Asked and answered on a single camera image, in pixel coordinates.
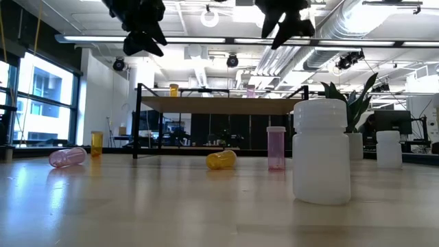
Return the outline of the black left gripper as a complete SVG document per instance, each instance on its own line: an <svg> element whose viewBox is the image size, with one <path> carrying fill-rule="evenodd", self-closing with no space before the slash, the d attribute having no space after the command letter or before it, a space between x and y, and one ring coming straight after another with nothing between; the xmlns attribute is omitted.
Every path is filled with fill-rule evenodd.
<svg viewBox="0 0 439 247"><path fill-rule="evenodd" d="M162 0L102 0L102 3L108 8L112 18L121 21L122 29L130 32L123 42L123 52L127 56L140 51L164 56L156 44L158 42L167 45L165 35L158 24L163 20L165 13Z"/></svg>

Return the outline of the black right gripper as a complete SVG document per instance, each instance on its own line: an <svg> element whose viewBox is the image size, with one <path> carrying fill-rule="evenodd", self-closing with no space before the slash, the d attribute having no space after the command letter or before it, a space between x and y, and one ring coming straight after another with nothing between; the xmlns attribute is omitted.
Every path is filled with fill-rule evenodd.
<svg viewBox="0 0 439 247"><path fill-rule="evenodd" d="M299 12L309 7L308 0L255 0L255 5L264 13L261 37L267 38L277 25L284 12ZM278 24L279 29L274 37L271 49L278 49L293 36L311 37L315 27L309 19L301 20L300 16L286 15Z"/></svg>

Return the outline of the amber bottle with yellow pills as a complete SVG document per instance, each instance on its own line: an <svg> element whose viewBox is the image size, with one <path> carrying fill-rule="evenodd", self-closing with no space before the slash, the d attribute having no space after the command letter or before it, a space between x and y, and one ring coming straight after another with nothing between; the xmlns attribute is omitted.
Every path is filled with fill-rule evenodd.
<svg viewBox="0 0 439 247"><path fill-rule="evenodd" d="M237 155L232 150L224 150L209 154L206 157L206 166L211 170L234 169Z"/></svg>

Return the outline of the long ceiling light bar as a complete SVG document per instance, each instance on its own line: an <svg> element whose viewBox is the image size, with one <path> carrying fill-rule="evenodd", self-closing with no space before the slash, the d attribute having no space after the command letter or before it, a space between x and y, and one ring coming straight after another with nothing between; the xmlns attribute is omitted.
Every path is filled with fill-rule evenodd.
<svg viewBox="0 0 439 247"><path fill-rule="evenodd" d="M122 43L125 36L71 36L55 35L59 43ZM167 37L169 44L212 44L212 45L271 45L273 38L235 38L235 37ZM363 47L363 48L405 48L405 49L439 49L439 40L365 40L365 39L317 39L292 38L283 46L298 47Z"/></svg>

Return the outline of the green snake plant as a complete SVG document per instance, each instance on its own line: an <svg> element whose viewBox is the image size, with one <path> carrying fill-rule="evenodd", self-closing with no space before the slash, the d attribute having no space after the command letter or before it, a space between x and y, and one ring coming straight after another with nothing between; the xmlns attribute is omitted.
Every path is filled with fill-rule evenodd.
<svg viewBox="0 0 439 247"><path fill-rule="evenodd" d="M334 83L329 84L321 82L324 87L324 95L329 99L339 99L346 104L347 127L345 133L357 132L356 125L361 115L366 112L369 107L371 96L366 96L369 89L375 84L378 73L374 73L366 81L363 91L358 95L356 91L352 91L348 97L341 94L335 87Z"/></svg>

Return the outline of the white cup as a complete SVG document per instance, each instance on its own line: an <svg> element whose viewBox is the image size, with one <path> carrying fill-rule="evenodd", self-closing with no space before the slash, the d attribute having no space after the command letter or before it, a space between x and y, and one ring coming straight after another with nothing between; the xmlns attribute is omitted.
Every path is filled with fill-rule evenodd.
<svg viewBox="0 0 439 247"><path fill-rule="evenodd" d="M363 136L361 133L346 133L349 140L350 160L358 161L364 158Z"/></svg>

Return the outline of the black computer monitor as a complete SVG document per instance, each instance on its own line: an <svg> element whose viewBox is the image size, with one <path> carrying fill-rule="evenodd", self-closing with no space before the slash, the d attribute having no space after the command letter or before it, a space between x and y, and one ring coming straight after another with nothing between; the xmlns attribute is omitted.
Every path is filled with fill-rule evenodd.
<svg viewBox="0 0 439 247"><path fill-rule="evenodd" d="M412 134L412 116L408 110L376 110L376 131L399 131L400 134Z"/></svg>

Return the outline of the silver ventilation duct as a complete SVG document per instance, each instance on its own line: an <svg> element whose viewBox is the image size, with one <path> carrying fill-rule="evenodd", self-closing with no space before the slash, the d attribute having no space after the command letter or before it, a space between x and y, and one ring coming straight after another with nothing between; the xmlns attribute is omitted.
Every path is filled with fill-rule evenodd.
<svg viewBox="0 0 439 247"><path fill-rule="evenodd" d="M335 13L316 30L314 37L318 39L362 39L396 12L395 6L364 5L364 1L378 0L345 0ZM296 65L297 68L316 71L338 53L302 47L296 55L303 56Z"/></svg>

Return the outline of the wooden shelf with black frame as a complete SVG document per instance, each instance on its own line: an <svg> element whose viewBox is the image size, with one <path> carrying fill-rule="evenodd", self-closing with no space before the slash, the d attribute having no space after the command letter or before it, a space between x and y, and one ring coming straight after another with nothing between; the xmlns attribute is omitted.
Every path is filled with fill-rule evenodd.
<svg viewBox="0 0 439 247"><path fill-rule="evenodd" d="M236 97L161 97L142 83L137 84L136 108L134 112L132 157L140 154L139 126L141 105L145 104L159 112L159 124L164 113L195 113L221 115L288 115L294 105L309 99L309 87L302 86L292 91L285 99L259 99Z"/></svg>

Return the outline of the large window with black frame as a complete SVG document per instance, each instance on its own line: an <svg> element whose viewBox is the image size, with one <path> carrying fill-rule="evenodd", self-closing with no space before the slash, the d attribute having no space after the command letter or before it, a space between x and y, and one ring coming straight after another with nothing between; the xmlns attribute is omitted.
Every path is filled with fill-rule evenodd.
<svg viewBox="0 0 439 247"><path fill-rule="evenodd" d="M79 77L48 60L25 53L0 58L0 105L16 108L6 141L18 148L75 143Z"/></svg>

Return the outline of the black aluminium rig frame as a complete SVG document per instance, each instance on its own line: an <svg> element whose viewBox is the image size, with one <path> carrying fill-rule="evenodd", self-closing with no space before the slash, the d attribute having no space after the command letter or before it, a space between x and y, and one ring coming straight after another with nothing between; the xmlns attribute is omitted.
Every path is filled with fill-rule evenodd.
<svg viewBox="0 0 439 247"><path fill-rule="evenodd" d="M69 125L69 140L75 143L75 146L85 149L87 152L91 151L89 143L91 142L91 131L102 131L104 134L108 134L108 122L106 118L111 114L112 107L107 108L96 108L91 107L90 109L81 109L71 111L70 125ZM6 148L0 145L0 157L4 156L4 153L8 151L12 158L36 158L49 156L52 152L64 149L71 149L71 145L64 145L59 147L47 146L47 147L33 147L33 148L16 148L12 145L12 131L14 127L13 120L16 117L16 113L11 111L9 108L6 110L10 114L10 119L7 122L9 130L0 134L0 139L5 139L6 143L9 145ZM61 130L67 121L64 119L53 120L48 117L41 117L39 119L34 119L28 116L26 124L28 126L43 126L48 130ZM187 155L187 156L206 156L210 153L220 151L221 148L152 148L152 149L140 149L137 151L138 155ZM439 155L437 154L413 154L404 153L403 162L405 163L415 163L421 165L434 165L439 166Z"/></svg>

